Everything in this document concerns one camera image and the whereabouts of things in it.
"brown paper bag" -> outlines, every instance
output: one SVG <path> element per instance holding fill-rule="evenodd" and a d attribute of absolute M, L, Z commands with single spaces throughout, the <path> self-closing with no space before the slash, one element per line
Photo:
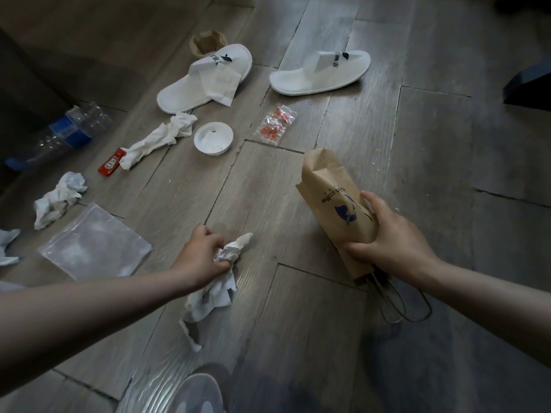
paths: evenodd
<path fill-rule="evenodd" d="M 379 226 L 337 155 L 328 149 L 308 152 L 297 189 L 337 248 L 352 279 L 373 274 L 371 264 L 358 262 L 342 250 L 346 242 L 373 242 Z"/>

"person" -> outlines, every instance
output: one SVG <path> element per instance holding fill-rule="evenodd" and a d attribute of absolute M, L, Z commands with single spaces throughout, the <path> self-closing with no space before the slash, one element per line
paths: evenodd
<path fill-rule="evenodd" d="M 551 293 L 442 261 L 415 225 L 377 195 L 362 196 L 371 204 L 379 232 L 372 243 L 347 243 L 350 255 L 373 262 L 551 366 Z M 0 395 L 172 299 L 203 288 L 230 267 L 213 260 L 224 244 L 222 236 L 199 225 L 167 271 L 0 296 Z"/>

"person's left arm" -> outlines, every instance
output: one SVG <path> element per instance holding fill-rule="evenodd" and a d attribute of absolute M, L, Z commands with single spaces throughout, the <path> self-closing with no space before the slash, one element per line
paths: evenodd
<path fill-rule="evenodd" d="M 197 226 L 168 271 L 0 295 L 0 396 L 230 268 L 224 239 Z"/>

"white plastic lid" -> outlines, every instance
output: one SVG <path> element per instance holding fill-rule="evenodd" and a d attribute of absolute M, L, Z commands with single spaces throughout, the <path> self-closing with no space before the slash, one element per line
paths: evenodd
<path fill-rule="evenodd" d="M 197 129 L 193 143 L 207 155 L 220 155 L 226 152 L 234 139 L 234 131 L 222 122 L 211 122 Z"/>

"plastic packet with red print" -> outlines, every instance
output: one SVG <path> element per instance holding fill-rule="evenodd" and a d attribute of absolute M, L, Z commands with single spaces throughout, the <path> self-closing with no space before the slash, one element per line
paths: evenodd
<path fill-rule="evenodd" d="M 255 137 L 267 144 L 277 146 L 289 126 L 293 124 L 298 113 L 283 104 L 277 104 L 255 131 Z"/>

